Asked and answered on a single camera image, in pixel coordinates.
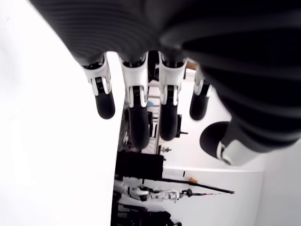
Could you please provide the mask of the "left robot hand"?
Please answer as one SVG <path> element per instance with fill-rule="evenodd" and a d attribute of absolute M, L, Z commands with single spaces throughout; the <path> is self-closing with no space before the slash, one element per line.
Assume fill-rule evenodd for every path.
<path fill-rule="evenodd" d="M 157 50 L 200 67 L 231 114 L 200 146 L 231 165 L 301 138 L 301 3 L 298 0 L 34 0 L 81 65 L 102 53 L 137 61 Z"/>

